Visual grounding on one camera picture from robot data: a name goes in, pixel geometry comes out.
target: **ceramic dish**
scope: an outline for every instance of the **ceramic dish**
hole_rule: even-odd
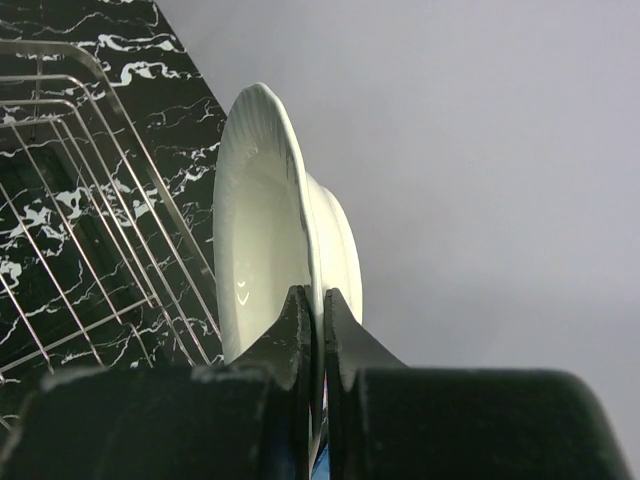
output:
[[[285,108],[264,84],[243,90],[229,113],[216,164],[213,215],[225,363],[275,323],[291,286],[309,287],[317,333],[312,361],[319,372],[311,392],[315,439],[324,390],[325,292],[339,288],[362,322],[360,265],[342,207],[306,172]]]

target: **white background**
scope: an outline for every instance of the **white background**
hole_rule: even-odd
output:
[[[158,3],[226,111],[255,81],[285,103],[371,332],[575,372],[640,474],[640,2]]]

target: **metal wire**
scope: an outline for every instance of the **metal wire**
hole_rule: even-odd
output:
[[[5,118],[5,123],[0,124],[0,131],[10,132],[12,138],[17,142],[17,148],[13,151],[22,152],[26,156],[26,162],[33,170],[35,179],[38,180],[39,186],[44,191],[44,197],[54,207],[52,214],[57,215],[64,227],[64,234],[68,236],[70,242],[77,252],[82,263],[84,271],[89,272],[89,277],[100,292],[100,303],[104,303],[109,310],[109,314],[99,320],[93,321],[90,325],[84,325],[81,314],[78,313],[74,301],[69,298],[68,292],[65,291],[58,280],[57,272],[50,265],[46,255],[38,246],[38,241],[30,232],[29,226],[19,211],[19,206],[12,199],[6,186],[0,178],[0,202],[8,206],[10,212],[15,217],[17,226],[19,226],[20,234],[27,240],[35,258],[39,265],[44,269],[48,281],[52,284],[59,299],[63,302],[69,317],[74,321],[77,330],[71,334],[67,334],[53,342],[44,342],[37,329],[30,321],[30,314],[25,305],[20,303],[19,295],[13,291],[15,285],[12,286],[5,278],[5,274],[0,271],[0,283],[6,292],[7,297],[13,304],[18,314],[19,321],[25,326],[33,341],[33,348],[29,353],[14,359],[4,365],[0,364],[0,385],[6,382],[6,373],[15,367],[24,364],[30,360],[41,357],[44,360],[47,369],[50,372],[55,370],[51,361],[53,349],[64,345],[71,340],[84,338],[94,360],[99,365],[104,365],[105,361],[101,357],[96,343],[92,340],[90,332],[97,327],[106,323],[115,321],[123,328],[131,330],[133,337],[143,352],[144,359],[149,366],[154,365],[153,355],[142,339],[139,326],[125,318],[130,312],[147,308],[156,312],[167,326],[172,335],[172,340],[177,345],[179,351],[182,352],[185,360],[191,364],[207,364],[210,365],[211,359],[201,337],[194,331],[191,322],[194,318],[206,320],[218,339],[220,339],[220,331],[215,321],[215,277],[212,270],[206,262],[200,247],[193,238],[184,218],[180,214],[176,204],[174,203],[170,192],[164,185],[155,162],[151,158],[148,150],[142,143],[138,133],[136,132],[130,118],[122,107],[115,91],[105,82],[106,76],[100,68],[99,64],[88,53],[73,47],[72,45],[57,42],[28,42],[28,41],[7,41],[0,40],[0,55],[9,54],[29,54],[33,55],[37,60],[36,74],[13,74],[0,75],[0,87],[12,92],[15,90],[16,98],[0,100],[0,107],[5,109],[18,109],[32,112],[26,118],[15,120]],[[94,94],[89,90],[86,83],[70,74],[45,74],[43,67],[44,55],[56,55],[59,58],[72,58],[80,62],[84,67],[88,67],[93,83],[96,83],[103,89],[105,95],[101,98],[104,101],[99,102],[99,98],[94,98]],[[71,89],[81,92],[81,101],[71,102],[64,98],[47,98],[46,89],[50,84],[68,84]],[[31,89],[25,89],[25,85],[32,85]],[[22,98],[19,95],[21,86],[22,91],[29,92],[29,97]],[[111,122],[116,119],[117,124],[112,125]],[[28,128],[31,132],[31,138],[25,138],[21,134],[23,128]],[[121,299],[115,299],[113,291],[109,292],[103,283],[96,267],[92,264],[91,255],[86,250],[86,245],[78,237],[72,220],[65,214],[63,207],[56,198],[55,188],[50,185],[47,175],[41,171],[34,149],[37,145],[33,140],[36,134],[40,135],[44,131],[50,134],[50,138],[60,148],[57,150],[64,158],[61,162],[65,162],[71,166],[71,170],[76,175],[76,184],[86,192],[87,199],[91,208],[98,213],[98,221],[106,236],[104,241],[107,242],[113,251],[116,252],[118,258],[116,262],[122,265],[123,270],[127,273],[130,283],[127,288],[132,293],[133,301],[127,305],[122,305]],[[128,135],[133,150],[139,154],[136,162],[143,163],[143,172],[140,171],[140,165],[135,164],[128,154],[131,148],[127,150],[121,144],[122,133]],[[101,135],[106,141],[105,144],[96,140]],[[103,149],[108,145],[110,150],[117,152],[117,161],[108,161],[105,158]],[[136,214],[132,211],[131,206],[125,200],[115,178],[115,173],[119,166],[124,166],[126,172],[136,189],[137,195],[142,198],[144,205],[153,220],[154,233],[159,234],[162,239],[163,247],[161,251],[154,249],[147,238],[143,235],[138,225]],[[158,190],[162,202],[154,203],[145,191],[144,185],[146,179],[150,180]],[[158,208],[164,209],[163,214],[168,214],[171,221],[167,222],[161,219]],[[174,243],[170,231],[179,234],[180,242]],[[182,258],[179,252],[179,245],[189,251],[190,259],[195,264],[191,269]],[[167,278],[165,268],[167,265],[176,265],[180,274],[180,279],[175,278],[175,272],[172,270],[171,281]],[[181,293],[176,288],[188,288],[188,291],[196,299],[191,301],[189,305],[183,305],[184,290]],[[197,314],[193,314],[194,308],[198,309]],[[176,320],[184,325],[187,335],[179,332],[176,326]],[[197,352],[198,356],[194,358],[193,353]],[[0,415],[0,426],[8,428],[9,424]]]

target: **marble surface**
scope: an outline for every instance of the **marble surface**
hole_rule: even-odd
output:
[[[145,0],[4,0],[0,3],[0,38],[71,42],[98,58],[212,265],[211,200],[215,159],[226,117],[155,3]],[[7,74],[5,69],[6,64],[0,67],[0,73]],[[60,95],[77,94],[77,91],[60,92]],[[99,98],[103,93],[93,94]],[[13,121],[19,113],[0,107],[1,123]],[[32,115],[22,113],[24,118]],[[118,304],[118,308],[140,301],[140,295],[131,288],[132,280],[127,277],[123,262],[113,255],[108,239],[100,234],[99,217],[90,205],[87,190],[56,170],[60,145],[55,139],[40,140],[36,136],[31,151],[36,163],[46,167],[58,204],[81,243],[95,243],[92,251],[98,253],[89,256],[95,260],[95,271],[109,298]],[[37,178],[34,180],[33,172],[27,173],[24,168],[27,161],[19,146],[0,149],[0,182],[36,240],[46,264],[56,273],[80,322],[85,327],[95,325],[108,314],[108,305],[70,235],[65,232],[53,202],[46,198]],[[122,170],[118,164],[118,190],[133,207],[136,224],[147,245],[159,246],[161,242],[149,210],[136,198],[137,189],[131,179],[124,173],[119,176]],[[106,181],[101,188],[107,196],[114,193]],[[153,185],[145,183],[144,190],[152,203],[162,203]],[[126,219],[120,220],[125,230],[131,228]],[[176,231],[168,230],[172,238],[179,237]],[[189,297],[192,292],[184,277],[176,273],[176,262],[171,260],[169,253],[162,253],[160,257],[161,268],[178,297],[186,299],[187,305],[193,304]],[[77,323],[2,196],[0,273],[44,345],[76,334],[72,340],[49,350],[53,368],[95,365],[96,356],[107,367],[130,368],[149,361],[154,365],[185,362],[180,358],[166,318],[146,305],[121,316],[125,324],[136,328],[139,339],[128,325],[107,321],[88,332],[95,346],[93,351],[86,338],[77,335]],[[214,363],[220,362],[221,346],[213,326],[203,318],[201,311],[185,310],[188,323],[202,341],[208,358]],[[176,329],[188,343],[186,325],[176,325]],[[193,345],[188,345],[187,350],[192,353]],[[0,369],[5,377],[4,385],[0,386],[0,415],[7,424],[17,417],[19,405],[33,382],[48,370],[44,357],[37,352],[32,334],[6,289],[0,287]],[[33,358],[29,361],[6,368],[11,362],[32,353]],[[193,358],[197,360],[198,356],[194,354]]]

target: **black marble countertop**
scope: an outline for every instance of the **black marble countertop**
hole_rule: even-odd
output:
[[[196,241],[213,265],[211,203],[215,160],[226,117],[157,5],[147,0],[2,0],[0,38],[71,42],[99,59]],[[7,111],[0,109],[0,116],[0,123],[10,120]],[[12,155],[0,151],[0,162],[8,162]],[[13,183],[4,166],[0,165],[0,169],[0,182]],[[53,224],[56,220],[51,209],[37,195],[27,195],[26,189],[15,185],[7,185],[7,190],[19,205],[29,231],[46,243],[47,261],[52,269],[57,268],[60,282],[77,310],[84,312],[83,323],[90,323],[99,305],[91,303],[93,287],[86,272],[67,258],[67,252],[72,250],[68,236],[60,234],[60,225]],[[72,188],[56,193],[74,198],[82,192]],[[148,193],[152,200],[160,201],[153,197],[153,189]],[[0,198],[0,273],[21,299],[43,342],[50,344],[56,335],[65,332],[63,325],[70,321],[69,314],[55,290],[43,283],[47,277],[39,270],[40,262],[32,251],[29,253],[26,243],[6,201]],[[5,369],[18,353],[38,350],[27,341],[30,337],[24,322],[7,292],[1,287],[0,290],[0,371],[4,376],[0,415],[6,424],[11,424],[24,395],[47,372],[47,365],[42,356],[34,356],[19,367]],[[145,320],[144,314],[138,313],[129,321],[137,322],[154,362],[172,363],[166,355],[164,360],[160,358],[162,355],[154,347],[158,338],[167,333],[157,317]],[[207,343],[207,354],[220,361],[220,344],[211,328],[202,318],[193,318],[193,322],[199,335],[214,338]],[[143,363],[144,356],[132,340],[131,331],[121,325],[105,324],[91,335],[105,366],[130,368]],[[95,365],[85,340],[76,340],[49,352],[54,367]]]

